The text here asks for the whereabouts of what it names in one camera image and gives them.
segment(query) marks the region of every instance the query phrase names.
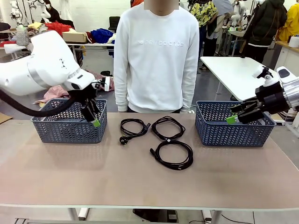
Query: gray plastic basket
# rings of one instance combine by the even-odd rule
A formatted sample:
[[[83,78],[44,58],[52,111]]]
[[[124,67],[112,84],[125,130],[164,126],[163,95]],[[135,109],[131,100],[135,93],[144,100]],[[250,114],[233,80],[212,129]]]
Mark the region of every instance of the gray plastic basket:
[[[262,147],[276,123],[264,113],[262,120],[229,125],[233,101],[197,101],[195,125],[205,146]]]
[[[52,99],[41,111],[54,109],[66,100]],[[31,121],[44,143],[99,143],[102,141],[107,125],[107,101],[97,99],[96,104],[100,109],[100,113],[96,114],[101,123],[100,127],[94,127],[92,123],[86,122],[80,111],[80,103],[74,103],[58,115],[45,118],[33,117]]]

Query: gray floor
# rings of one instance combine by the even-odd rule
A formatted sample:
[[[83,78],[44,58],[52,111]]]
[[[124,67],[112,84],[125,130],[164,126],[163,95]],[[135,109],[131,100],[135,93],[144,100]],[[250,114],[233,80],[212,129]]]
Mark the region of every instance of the gray floor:
[[[9,57],[2,57],[1,62],[9,61]],[[87,52],[87,57],[84,60],[84,68],[101,72],[103,70],[113,71],[113,60],[106,53],[103,52]],[[197,100],[214,100],[215,93],[218,87],[217,78],[209,71],[198,71],[196,80],[196,89],[193,103]],[[42,99],[44,92],[32,94],[26,97],[14,97],[20,103],[32,109],[38,109],[37,105],[32,103],[37,99]],[[223,94],[219,96],[218,100],[229,100],[231,94],[224,88]],[[100,96],[108,100],[108,111],[117,112],[115,98],[113,92],[103,92]],[[29,119],[30,117],[7,104],[0,102],[0,112],[13,116],[14,119]],[[285,127],[274,128],[271,137],[292,160],[292,162],[299,167],[299,139],[297,139]],[[236,212],[227,211],[224,215],[242,222],[253,223],[252,212]],[[67,209],[31,209],[31,208],[8,208],[0,207],[0,223],[12,224],[14,218],[31,218],[31,219],[56,219],[69,220]],[[256,224],[298,224],[299,211],[285,211],[285,212],[255,212]],[[178,218],[180,222],[189,222],[191,220],[202,220],[202,215],[199,211],[181,210],[178,211]],[[138,221],[140,220],[131,210],[119,209],[92,209],[88,220],[110,220],[110,221]],[[221,218],[221,224],[228,224],[230,221]]]

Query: person in yellow jacket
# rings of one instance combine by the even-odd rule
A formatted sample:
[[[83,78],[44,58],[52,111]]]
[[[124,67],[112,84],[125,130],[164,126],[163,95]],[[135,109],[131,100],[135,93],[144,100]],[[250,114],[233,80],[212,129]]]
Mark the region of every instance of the person in yellow jacket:
[[[299,34],[299,4],[293,5],[287,14],[285,25],[278,31],[278,38],[281,41],[288,41],[289,36]]]

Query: man in white sweatshirt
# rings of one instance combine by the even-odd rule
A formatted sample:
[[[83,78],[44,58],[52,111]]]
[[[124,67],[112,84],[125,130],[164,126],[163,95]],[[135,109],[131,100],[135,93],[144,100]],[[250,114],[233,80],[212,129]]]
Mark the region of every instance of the man in white sweatshirt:
[[[120,112],[172,113],[190,108],[199,28],[196,18],[178,3],[145,0],[121,15],[114,47]]]

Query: cardboard box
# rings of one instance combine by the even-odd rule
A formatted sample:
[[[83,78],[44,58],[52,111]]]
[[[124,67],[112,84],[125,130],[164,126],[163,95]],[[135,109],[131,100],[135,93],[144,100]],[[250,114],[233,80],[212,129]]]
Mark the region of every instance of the cardboard box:
[[[3,113],[0,113],[0,124],[4,123],[7,120],[10,120],[12,117],[9,117]]]
[[[62,37],[67,43],[87,43],[86,33],[63,32]]]

